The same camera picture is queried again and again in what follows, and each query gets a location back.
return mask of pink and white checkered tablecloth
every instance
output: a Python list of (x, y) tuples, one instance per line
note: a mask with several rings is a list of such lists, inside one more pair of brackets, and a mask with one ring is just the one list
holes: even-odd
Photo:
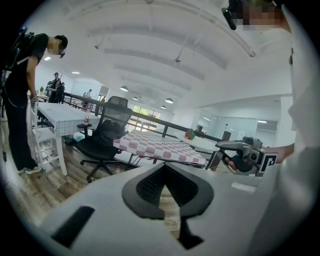
[(113, 146), (136, 156), (158, 158), (164, 161), (206, 164), (206, 159), (186, 143), (156, 136), (147, 131), (133, 130), (122, 138), (114, 140)]

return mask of checkered tablecloth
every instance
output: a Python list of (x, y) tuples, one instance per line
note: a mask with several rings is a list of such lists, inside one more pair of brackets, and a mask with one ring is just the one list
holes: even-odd
[[(49, 120), (54, 126), (54, 134), (56, 137), (72, 135), (81, 132), (77, 125), (84, 123), (86, 115), (85, 111), (69, 106), (68, 104), (44, 103), (39, 102), (38, 110)], [(90, 129), (96, 129), (100, 117), (91, 113), (89, 124)]]
[(152, 132), (133, 130), (122, 138), (114, 140), (113, 146), (136, 156), (157, 158), (164, 161), (206, 164), (206, 160), (189, 145), (154, 135)]

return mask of sneaker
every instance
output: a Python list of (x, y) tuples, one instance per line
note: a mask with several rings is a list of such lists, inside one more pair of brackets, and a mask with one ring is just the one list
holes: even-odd
[(42, 170), (42, 166), (41, 166), (41, 165), (37, 165), (37, 166), (34, 167), (33, 169), (27, 168), (27, 169), (25, 170), (25, 172), (30, 175), (30, 174), (38, 173), (38, 172), (40, 172), (41, 170)]
[(24, 168), (22, 168), (21, 170), (18, 170), (17, 173), (18, 173), (18, 174), (22, 174), (26, 169), (27, 169), (27, 168), (24, 167)]

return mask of white chair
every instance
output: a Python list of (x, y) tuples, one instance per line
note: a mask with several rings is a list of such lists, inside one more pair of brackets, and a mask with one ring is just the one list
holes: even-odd
[[(39, 162), (42, 165), (42, 168), (45, 169), (45, 164), (49, 164), (56, 159), (59, 159), (59, 156), (52, 157), (48, 150), (53, 147), (53, 139), (55, 139), (55, 131), (52, 127), (38, 128), (38, 98), (34, 99), (30, 104), (30, 125), (31, 125), (31, 146), (34, 152), (34, 155), (39, 157)], [(42, 148), (40, 143), (50, 141), (50, 146)], [(45, 153), (48, 160), (44, 161), (42, 153)]]

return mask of black office chair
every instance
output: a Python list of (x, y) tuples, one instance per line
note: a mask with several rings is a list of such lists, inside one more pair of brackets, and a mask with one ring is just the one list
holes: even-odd
[(113, 173), (106, 164), (119, 163), (119, 161), (114, 160), (114, 156), (121, 153), (121, 151), (113, 147), (113, 141), (127, 134), (124, 129), (132, 114), (132, 109), (127, 108), (127, 104), (128, 101), (126, 99), (111, 97), (103, 105), (99, 124), (92, 136), (88, 136), (88, 128), (92, 126), (91, 124), (78, 125), (78, 128), (84, 128), (85, 138), (77, 143), (77, 148), (84, 155), (97, 160), (82, 160), (80, 162), (82, 165), (84, 163), (96, 164), (86, 177), (88, 183), (92, 182), (91, 176), (100, 167), (112, 175)]

